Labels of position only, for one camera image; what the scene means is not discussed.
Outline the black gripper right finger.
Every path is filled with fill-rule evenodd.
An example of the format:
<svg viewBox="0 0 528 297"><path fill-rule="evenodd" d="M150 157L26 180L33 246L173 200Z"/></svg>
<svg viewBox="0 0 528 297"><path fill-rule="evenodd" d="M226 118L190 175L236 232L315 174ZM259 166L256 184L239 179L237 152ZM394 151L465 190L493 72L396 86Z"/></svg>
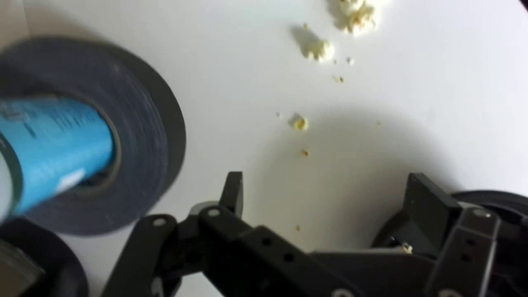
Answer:
<svg viewBox="0 0 528 297"><path fill-rule="evenodd" d="M463 207L422 174L411 174L402 210L366 251L315 253L353 286L355 297L485 297L500 218Z"/></svg>

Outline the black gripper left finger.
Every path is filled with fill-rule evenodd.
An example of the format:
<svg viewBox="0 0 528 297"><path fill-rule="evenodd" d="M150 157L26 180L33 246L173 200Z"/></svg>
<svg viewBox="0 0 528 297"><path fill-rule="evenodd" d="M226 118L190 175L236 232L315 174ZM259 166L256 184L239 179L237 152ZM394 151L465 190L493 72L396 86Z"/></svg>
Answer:
<svg viewBox="0 0 528 297"><path fill-rule="evenodd" d="M226 297L323 297L328 274L267 228L241 220L242 174L231 172L221 199L183 222L138 220L102 297L176 297L183 279L204 274Z"/></svg>

